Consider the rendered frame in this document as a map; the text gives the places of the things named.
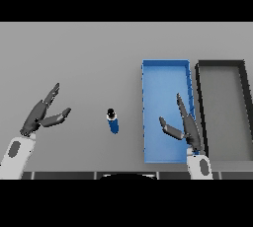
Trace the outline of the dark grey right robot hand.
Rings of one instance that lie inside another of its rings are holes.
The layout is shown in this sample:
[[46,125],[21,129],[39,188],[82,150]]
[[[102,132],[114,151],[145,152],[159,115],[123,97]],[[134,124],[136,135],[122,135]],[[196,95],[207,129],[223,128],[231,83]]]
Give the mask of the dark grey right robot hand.
[[197,123],[195,122],[192,115],[186,111],[186,107],[184,105],[181,95],[177,94],[176,98],[184,130],[180,130],[169,125],[166,120],[161,116],[159,118],[159,122],[162,127],[162,131],[177,140],[185,139],[186,142],[192,147],[194,152],[200,151],[202,149],[202,146]]

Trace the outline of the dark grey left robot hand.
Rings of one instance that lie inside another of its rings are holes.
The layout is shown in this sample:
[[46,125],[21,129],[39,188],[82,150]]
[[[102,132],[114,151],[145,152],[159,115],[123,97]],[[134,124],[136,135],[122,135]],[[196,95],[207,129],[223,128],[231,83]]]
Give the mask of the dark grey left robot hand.
[[61,124],[65,121],[71,112],[71,108],[65,109],[62,113],[46,117],[46,112],[52,104],[54,98],[59,92],[59,84],[49,91],[48,95],[40,100],[31,110],[22,126],[20,133],[25,137],[30,137],[32,133],[36,132],[41,126],[51,127]]

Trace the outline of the blue bin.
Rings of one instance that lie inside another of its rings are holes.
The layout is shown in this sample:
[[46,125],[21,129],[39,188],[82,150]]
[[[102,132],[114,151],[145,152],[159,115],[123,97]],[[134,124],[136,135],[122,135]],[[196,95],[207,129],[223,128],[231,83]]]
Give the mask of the blue bin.
[[188,144],[162,131],[159,118],[183,131],[183,121],[177,105],[177,94],[186,111],[195,117],[194,94],[188,59],[143,59],[142,127],[145,164],[185,164]]

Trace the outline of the dark grey bin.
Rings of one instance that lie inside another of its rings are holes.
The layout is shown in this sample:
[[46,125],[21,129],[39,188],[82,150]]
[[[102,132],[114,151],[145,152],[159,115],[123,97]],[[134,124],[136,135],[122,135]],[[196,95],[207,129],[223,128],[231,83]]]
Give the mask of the dark grey bin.
[[195,66],[204,145],[211,161],[253,161],[253,102],[245,61]]

